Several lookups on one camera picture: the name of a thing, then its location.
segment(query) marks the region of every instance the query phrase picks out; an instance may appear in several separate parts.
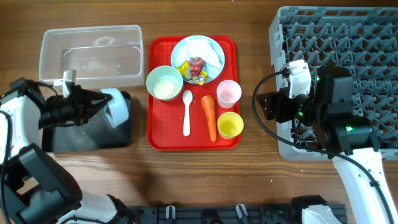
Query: white plate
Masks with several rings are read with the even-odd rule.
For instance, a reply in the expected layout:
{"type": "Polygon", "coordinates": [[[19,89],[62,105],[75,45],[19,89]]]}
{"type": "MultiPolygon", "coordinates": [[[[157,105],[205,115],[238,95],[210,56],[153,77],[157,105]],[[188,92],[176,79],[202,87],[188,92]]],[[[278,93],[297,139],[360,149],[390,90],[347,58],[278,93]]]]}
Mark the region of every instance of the white plate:
{"type": "MultiPolygon", "coordinates": [[[[213,48],[213,50],[217,53],[218,58],[219,58],[220,63],[221,63],[221,68],[216,68],[216,67],[213,67],[213,66],[211,66],[211,65],[209,65],[208,63],[205,62],[205,64],[203,65],[202,70],[207,72],[207,75],[209,76],[209,79],[207,79],[205,81],[205,83],[207,83],[207,82],[210,82],[210,81],[214,80],[221,73],[221,71],[224,68],[224,64],[225,64],[225,55],[224,55],[223,49],[221,48],[221,46],[215,40],[213,40],[213,39],[211,39],[209,37],[205,37],[205,36],[202,36],[202,35],[193,35],[193,36],[186,37],[183,40],[181,40],[173,49],[172,56],[171,56],[172,66],[174,68],[177,68],[177,67],[181,66],[181,64],[184,63],[184,61],[189,60],[189,58],[181,60],[180,58],[178,58],[178,54],[181,51],[181,48],[183,46],[187,45],[187,41],[185,41],[185,40],[195,40],[195,39],[205,39],[205,40],[207,40],[210,43],[210,45],[213,48]]],[[[195,83],[195,82],[193,82],[191,80],[185,79],[185,77],[182,77],[182,78],[186,82],[195,83]]]]}

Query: pink cup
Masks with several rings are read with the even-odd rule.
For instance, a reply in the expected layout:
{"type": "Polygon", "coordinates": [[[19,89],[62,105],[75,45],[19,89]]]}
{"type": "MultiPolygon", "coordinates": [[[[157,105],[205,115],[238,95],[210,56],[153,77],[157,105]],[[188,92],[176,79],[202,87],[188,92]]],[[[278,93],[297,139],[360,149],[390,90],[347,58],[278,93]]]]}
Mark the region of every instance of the pink cup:
{"type": "Polygon", "coordinates": [[[242,96],[242,89],[233,80],[222,81],[217,87],[217,100],[222,108],[231,108],[242,96]]]}

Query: wood grain surface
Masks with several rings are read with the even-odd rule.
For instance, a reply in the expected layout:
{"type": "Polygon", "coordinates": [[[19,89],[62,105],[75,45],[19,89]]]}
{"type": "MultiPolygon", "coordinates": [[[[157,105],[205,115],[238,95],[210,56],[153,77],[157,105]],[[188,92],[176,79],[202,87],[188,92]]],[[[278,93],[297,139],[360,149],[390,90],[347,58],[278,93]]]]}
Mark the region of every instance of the wood grain surface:
{"type": "MultiPolygon", "coordinates": [[[[146,75],[149,44],[156,37],[224,34],[236,43],[244,120],[243,138],[236,148],[157,152],[146,141],[145,86],[122,88],[134,97],[133,143],[123,149],[55,155],[82,190],[111,194],[127,205],[259,205],[319,194],[328,201],[347,204],[349,221],[354,223],[346,190],[333,164],[281,158],[277,141],[254,119],[250,99],[258,81],[274,71],[268,28],[278,8],[291,5],[398,6],[397,1],[10,2],[0,4],[0,93],[7,91],[8,84],[20,77],[38,79],[42,38],[49,29],[138,24],[144,37],[146,75]]],[[[263,91],[274,90],[275,80],[264,85],[263,91]]],[[[274,121],[265,121],[265,124],[276,131],[274,121]]],[[[398,162],[384,161],[384,169],[392,196],[398,203],[398,162]]]]}

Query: white spoon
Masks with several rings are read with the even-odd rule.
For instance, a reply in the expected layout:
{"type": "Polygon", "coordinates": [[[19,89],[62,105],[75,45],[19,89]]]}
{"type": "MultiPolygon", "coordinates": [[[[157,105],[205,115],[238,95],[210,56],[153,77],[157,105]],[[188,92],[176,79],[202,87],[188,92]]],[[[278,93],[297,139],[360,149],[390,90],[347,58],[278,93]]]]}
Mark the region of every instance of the white spoon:
{"type": "Polygon", "coordinates": [[[182,95],[182,101],[185,103],[185,116],[184,116],[184,125],[182,128],[182,134],[184,136],[189,136],[191,134],[191,124],[189,121],[189,105],[193,100],[193,95],[190,90],[185,90],[182,95]]]}

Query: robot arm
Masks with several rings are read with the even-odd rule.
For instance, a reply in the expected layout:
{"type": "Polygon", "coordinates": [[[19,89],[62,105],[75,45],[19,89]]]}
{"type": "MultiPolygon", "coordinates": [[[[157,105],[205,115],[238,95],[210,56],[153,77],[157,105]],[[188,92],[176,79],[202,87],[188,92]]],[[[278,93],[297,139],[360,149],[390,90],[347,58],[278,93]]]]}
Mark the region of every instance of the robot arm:
{"type": "Polygon", "coordinates": [[[82,192],[76,180],[40,146],[39,129],[51,126],[82,125],[99,110],[109,110],[109,122],[123,122],[120,92],[106,89],[100,93],[75,85],[67,71],[58,87],[63,95],[44,100],[39,86],[20,79],[0,98],[0,110],[11,118],[12,126],[0,116],[0,160],[4,159],[7,135],[12,136],[4,184],[7,213],[16,224],[26,223],[134,223],[134,214],[118,199],[82,192]],[[38,185],[24,193],[18,190],[34,178],[38,185]]]}
{"type": "MultiPolygon", "coordinates": [[[[326,152],[348,156],[365,167],[386,198],[394,223],[398,222],[370,120],[353,115],[353,77],[349,71],[321,67],[317,70],[315,87],[310,88],[311,76],[304,60],[287,63],[283,69],[282,76],[288,79],[289,87],[256,96],[266,119],[278,123],[298,119],[313,127],[326,152]]],[[[368,176],[346,159],[336,156],[329,159],[343,180],[357,223],[389,223],[383,198],[368,176]]]]}

